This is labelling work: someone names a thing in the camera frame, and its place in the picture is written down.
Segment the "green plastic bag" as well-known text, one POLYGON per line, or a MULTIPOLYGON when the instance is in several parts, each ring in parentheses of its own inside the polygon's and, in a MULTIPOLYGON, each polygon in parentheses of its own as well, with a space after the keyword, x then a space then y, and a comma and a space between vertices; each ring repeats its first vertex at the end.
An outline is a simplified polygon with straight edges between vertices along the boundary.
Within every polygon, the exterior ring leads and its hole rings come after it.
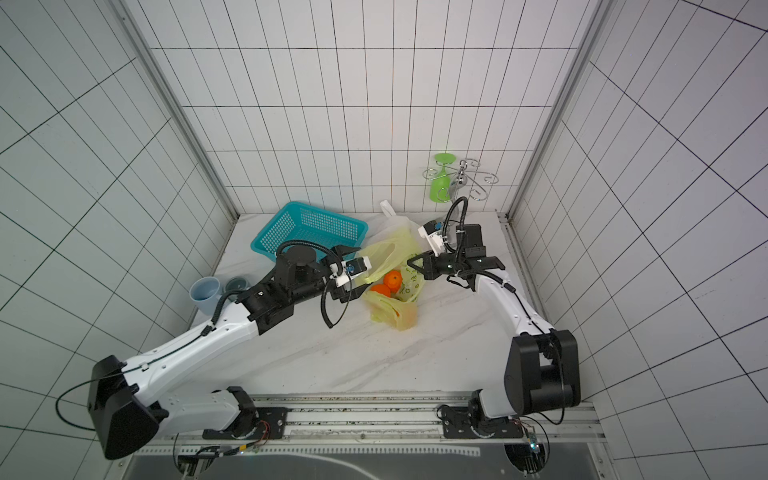
POLYGON ((360 299, 368 307, 372 321, 399 331, 416 324, 418 298, 426 281, 407 261, 420 253, 421 247, 412 229, 400 226, 356 254, 367 257, 371 264, 354 285, 366 286, 360 299))

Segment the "orange one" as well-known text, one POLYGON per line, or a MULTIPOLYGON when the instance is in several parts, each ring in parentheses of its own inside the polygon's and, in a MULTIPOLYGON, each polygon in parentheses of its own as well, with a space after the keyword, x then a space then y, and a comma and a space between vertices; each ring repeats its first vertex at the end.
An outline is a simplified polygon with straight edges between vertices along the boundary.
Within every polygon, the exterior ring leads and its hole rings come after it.
POLYGON ((392 294, 400 291, 403 284, 403 276, 399 270, 392 270, 383 277, 383 284, 386 284, 391 290, 392 294))

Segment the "orange two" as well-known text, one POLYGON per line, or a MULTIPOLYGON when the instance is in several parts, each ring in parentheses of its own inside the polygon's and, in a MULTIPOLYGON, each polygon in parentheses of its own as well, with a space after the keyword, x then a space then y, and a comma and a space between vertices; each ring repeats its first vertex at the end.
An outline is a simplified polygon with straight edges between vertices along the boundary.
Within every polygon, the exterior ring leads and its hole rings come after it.
POLYGON ((374 284, 370 287, 370 290, 387 298, 392 297, 392 290, 386 284, 374 284))

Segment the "white printed plastic bag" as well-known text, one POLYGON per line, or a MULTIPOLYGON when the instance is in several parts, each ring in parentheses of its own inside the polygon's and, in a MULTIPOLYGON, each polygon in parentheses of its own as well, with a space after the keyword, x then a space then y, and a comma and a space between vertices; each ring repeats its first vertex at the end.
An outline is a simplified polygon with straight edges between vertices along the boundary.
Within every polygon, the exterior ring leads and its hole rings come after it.
POLYGON ((379 207, 380 213, 372 214, 365 220, 368 231, 362 243, 363 247, 386 240, 401 230, 414 239, 418 237, 418 226, 407 216, 398 214, 388 200, 381 200, 379 207))

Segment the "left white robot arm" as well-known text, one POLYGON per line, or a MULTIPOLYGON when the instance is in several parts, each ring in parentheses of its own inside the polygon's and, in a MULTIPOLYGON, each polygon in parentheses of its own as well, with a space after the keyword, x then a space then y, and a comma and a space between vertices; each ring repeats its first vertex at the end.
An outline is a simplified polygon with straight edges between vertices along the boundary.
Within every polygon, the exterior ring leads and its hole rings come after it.
POLYGON ((121 459, 162 435, 253 436, 262 421, 243 388, 220 385, 182 394, 182 385, 215 358, 290 318, 300 303, 357 299, 366 288, 355 282, 371 271, 371 260, 355 247, 286 241, 268 274, 246 290, 222 296, 209 321, 126 361, 113 355, 99 361, 92 370, 87 410, 104 457, 121 459))

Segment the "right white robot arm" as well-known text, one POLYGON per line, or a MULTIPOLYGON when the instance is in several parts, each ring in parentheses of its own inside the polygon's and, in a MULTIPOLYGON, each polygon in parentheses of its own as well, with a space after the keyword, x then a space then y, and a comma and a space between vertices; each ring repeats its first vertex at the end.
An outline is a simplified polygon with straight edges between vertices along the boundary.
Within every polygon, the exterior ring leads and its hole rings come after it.
POLYGON ((578 342, 568 330, 557 330, 523 299, 505 265, 486 254, 478 224, 460 226, 457 245, 447 244, 446 222, 418 228, 430 249, 407 261, 426 280, 445 277, 450 283, 485 298, 511 335, 501 380, 473 392, 462 408, 438 408, 447 438, 521 438, 524 415, 576 407, 581 402, 578 342))

